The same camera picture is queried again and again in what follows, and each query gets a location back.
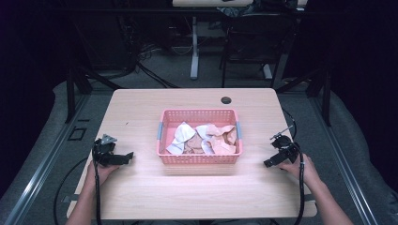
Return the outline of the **white desk leg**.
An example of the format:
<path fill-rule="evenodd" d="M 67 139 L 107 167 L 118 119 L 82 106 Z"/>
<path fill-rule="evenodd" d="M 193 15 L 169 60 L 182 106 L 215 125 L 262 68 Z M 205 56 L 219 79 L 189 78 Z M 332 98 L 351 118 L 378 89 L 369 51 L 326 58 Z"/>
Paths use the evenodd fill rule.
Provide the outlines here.
<path fill-rule="evenodd" d="M 191 23 L 191 37 L 192 37 L 192 57 L 191 57 L 191 75 L 192 80 L 198 79 L 198 68 L 199 68 L 199 52 L 198 52 L 198 37 L 197 37 L 197 21 L 196 18 L 192 18 Z"/>

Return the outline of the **black metal stand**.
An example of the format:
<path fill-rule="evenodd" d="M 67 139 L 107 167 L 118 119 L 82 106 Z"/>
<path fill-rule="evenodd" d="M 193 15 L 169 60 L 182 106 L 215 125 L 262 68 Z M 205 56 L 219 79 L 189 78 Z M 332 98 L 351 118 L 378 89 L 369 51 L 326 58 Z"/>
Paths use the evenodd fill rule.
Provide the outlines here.
<path fill-rule="evenodd" d="M 323 91 L 321 116 L 325 124 L 330 127 L 331 123 L 329 120 L 329 109 L 331 97 L 331 74 L 327 68 L 317 68 L 310 73 L 298 77 L 288 84 L 277 88 L 276 92 L 278 94 L 286 92 L 307 80 L 310 81 L 310 84 L 306 89 L 306 95 L 308 98 L 316 98 L 319 95 L 320 91 Z"/>
<path fill-rule="evenodd" d="M 93 91 L 93 87 L 88 81 L 89 78 L 92 78 L 113 90 L 121 89 L 120 85 L 109 81 L 87 67 L 71 67 L 66 78 L 68 104 L 66 124 L 71 121 L 76 113 L 75 87 L 77 87 L 83 95 L 90 95 Z"/>

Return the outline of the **black chair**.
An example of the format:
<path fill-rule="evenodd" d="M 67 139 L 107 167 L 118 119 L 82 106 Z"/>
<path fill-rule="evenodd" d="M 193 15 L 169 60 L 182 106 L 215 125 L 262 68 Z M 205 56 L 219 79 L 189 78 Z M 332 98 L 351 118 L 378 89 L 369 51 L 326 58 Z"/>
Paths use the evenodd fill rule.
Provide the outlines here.
<path fill-rule="evenodd" d="M 297 30 L 298 20 L 284 13 L 258 12 L 227 19 L 222 28 L 225 32 L 222 58 L 222 87 L 227 78 L 227 64 L 256 64 L 264 71 L 266 65 L 274 70 L 270 86 L 276 75 L 287 43 Z"/>

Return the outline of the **person's left hand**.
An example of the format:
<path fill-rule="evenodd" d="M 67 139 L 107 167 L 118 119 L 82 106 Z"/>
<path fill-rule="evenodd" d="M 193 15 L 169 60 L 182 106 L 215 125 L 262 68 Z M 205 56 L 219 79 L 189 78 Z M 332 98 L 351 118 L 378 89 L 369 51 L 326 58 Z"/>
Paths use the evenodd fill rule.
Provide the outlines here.
<path fill-rule="evenodd" d="M 108 176 L 118 168 L 118 165 L 104 167 L 101 165 L 95 165 L 95 163 L 91 161 L 87 167 L 84 187 L 93 189 L 96 185 L 96 176 L 99 177 L 99 184 L 102 185 L 107 180 Z"/>

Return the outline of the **person's right hand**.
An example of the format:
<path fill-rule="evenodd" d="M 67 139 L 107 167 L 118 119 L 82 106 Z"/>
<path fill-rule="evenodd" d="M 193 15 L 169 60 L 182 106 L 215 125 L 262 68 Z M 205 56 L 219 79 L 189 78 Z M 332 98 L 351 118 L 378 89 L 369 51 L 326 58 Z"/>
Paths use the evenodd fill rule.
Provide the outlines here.
<path fill-rule="evenodd" d="M 291 173 L 297 179 L 302 177 L 309 188 L 321 181 L 312 159 L 306 154 L 298 157 L 294 163 L 282 162 L 279 168 Z"/>

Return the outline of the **white folded cloth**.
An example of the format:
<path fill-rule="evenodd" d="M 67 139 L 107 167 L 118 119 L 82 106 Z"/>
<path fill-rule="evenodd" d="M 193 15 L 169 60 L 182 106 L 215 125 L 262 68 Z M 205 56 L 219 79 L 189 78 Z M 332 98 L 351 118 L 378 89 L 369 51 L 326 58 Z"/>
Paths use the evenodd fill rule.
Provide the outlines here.
<path fill-rule="evenodd" d="M 186 122 L 182 122 L 175 131 L 173 141 L 167 146 L 167 151 L 173 155 L 181 155 L 185 149 L 185 143 L 190 140 L 196 131 Z"/>

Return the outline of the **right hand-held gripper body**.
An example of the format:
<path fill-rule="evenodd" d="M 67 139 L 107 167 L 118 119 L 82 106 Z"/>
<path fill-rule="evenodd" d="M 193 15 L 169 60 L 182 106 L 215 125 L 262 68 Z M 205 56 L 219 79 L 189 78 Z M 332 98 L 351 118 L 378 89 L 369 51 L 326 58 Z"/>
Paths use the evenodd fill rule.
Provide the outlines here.
<path fill-rule="evenodd" d="M 278 150 L 276 155 L 282 155 L 285 159 L 289 159 L 294 163 L 299 157 L 300 150 L 299 146 L 295 142 L 293 142 L 288 136 L 283 135 L 283 133 L 288 129 L 289 127 L 275 134 L 271 138 L 271 145 Z"/>

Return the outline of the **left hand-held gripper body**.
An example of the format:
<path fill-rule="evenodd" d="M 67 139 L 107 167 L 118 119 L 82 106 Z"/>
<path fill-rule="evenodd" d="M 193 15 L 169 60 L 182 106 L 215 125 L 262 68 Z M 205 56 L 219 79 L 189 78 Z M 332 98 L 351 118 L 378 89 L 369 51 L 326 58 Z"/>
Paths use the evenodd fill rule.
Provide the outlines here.
<path fill-rule="evenodd" d="M 124 158 L 121 155 L 114 154 L 115 142 L 116 138 L 107 134 L 103 134 L 101 138 L 94 141 L 92 158 L 96 164 L 106 167 L 115 165 L 118 158 Z"/>

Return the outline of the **grey patterned cloth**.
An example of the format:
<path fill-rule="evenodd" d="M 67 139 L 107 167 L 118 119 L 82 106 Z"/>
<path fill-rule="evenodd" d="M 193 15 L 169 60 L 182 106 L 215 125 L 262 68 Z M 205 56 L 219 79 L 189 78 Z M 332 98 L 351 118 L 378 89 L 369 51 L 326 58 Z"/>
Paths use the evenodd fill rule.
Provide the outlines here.
<path fill-rule="evenodd" d="M 253 14 L 262 9 L 260 5 L 248 5 L 246 7 L 218 7 L 218 11 L 227 17 L 236 18 Z"/>

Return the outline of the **peach crumpled cloth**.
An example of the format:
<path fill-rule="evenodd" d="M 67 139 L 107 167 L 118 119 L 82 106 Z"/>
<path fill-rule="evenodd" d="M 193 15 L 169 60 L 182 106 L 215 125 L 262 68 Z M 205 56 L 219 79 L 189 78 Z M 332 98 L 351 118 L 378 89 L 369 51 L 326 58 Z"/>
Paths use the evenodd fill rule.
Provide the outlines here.
<path fill-rule="evenodd" d="M 216 127 L 209 125 L 206 135 L 209 136 L 207 143 L 216 155 L 235 154 L 237 150 L 237 129 L 235 126 Z"/>

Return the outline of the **tan brown cloth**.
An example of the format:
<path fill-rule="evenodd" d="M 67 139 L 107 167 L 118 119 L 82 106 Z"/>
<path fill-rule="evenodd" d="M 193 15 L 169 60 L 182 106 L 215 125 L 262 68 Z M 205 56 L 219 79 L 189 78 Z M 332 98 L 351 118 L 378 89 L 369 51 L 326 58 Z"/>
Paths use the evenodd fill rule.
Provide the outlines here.
<path fill-rule="evenodd" d="M 202 138 L 195 134 L 192 138 L 184 143 L 184 154 L 203 154 L 204 150 L 202 148 Z"/>

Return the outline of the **pink plastic basket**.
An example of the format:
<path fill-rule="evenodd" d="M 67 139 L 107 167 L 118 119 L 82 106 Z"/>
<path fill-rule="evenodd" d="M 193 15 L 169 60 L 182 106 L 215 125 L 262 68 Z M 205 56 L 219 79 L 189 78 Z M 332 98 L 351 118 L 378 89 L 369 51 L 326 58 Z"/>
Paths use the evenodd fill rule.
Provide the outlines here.
<path fill-rule="evenodd" d="M 237 150 L 232 155 L 184 154 L 173 155 L 167 146 L 173 141 L 176 128 L 186 122 L 195 131 L 201 125 L 224 127 L 233 125 L 237 129 Z M 157 154 L 163 164 L 235 164 L 243 151 L 241 128 L 237 112 L 232 109 L 167 109 L 161 115 L 157 137 Z"/>

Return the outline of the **aluminium floor rail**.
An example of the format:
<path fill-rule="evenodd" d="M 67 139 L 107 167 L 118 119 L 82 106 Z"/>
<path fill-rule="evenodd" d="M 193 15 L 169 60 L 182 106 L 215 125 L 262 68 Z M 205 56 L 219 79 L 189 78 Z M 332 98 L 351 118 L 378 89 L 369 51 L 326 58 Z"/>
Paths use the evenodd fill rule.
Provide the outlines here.
<path fill-rule="evenodd" d="M 82 96 L 69 123 L 62 102 L 55 102 L 50 120 L 5 197 L 0 200 L 0 225 L 63 225 L 79 183 L 98 117 L 97 99 Z"/>
<path fill-rule="evenodd" d="M 329 127 L 323 119 L 321 113 L 321 104 L 316 98 L 312 97 L 309 98 L 309 102 L 314 109 L 315 117 L 317 118 L 318 123 L 321 125 L 323 131 L 328 137 L 329 143 L 331 145 L 331 154 L 333 155 L 339 172 L 344 179 L 345 186 L 347 187 L 351 199 L 357 208 L 362 223 L 364 225 L 379 225 L 355 175 L 348 164 L 348 161 L 345 158 L 343 149 L 339 144 L 332 127 Z"/>

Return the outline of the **small white cloth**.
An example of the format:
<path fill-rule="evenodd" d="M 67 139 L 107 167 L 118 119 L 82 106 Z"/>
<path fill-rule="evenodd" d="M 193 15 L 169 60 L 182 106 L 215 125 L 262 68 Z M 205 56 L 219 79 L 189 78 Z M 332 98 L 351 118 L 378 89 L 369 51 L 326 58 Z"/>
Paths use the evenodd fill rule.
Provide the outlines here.
<path fill-rule="evenodd" d="M 201 142 L 201 147 L 204 150 L 204 152 L 208 155 L 212 155 L 214 153 L 212 146 L 210 144 L 210 139 L 212 138 L 211 135 L 207 134 L 207 128 L 208 125 L 201 125 L 196 127 L 196 132 L 197 134 L 200 136 L 200 138 L 202 139 Z"/>

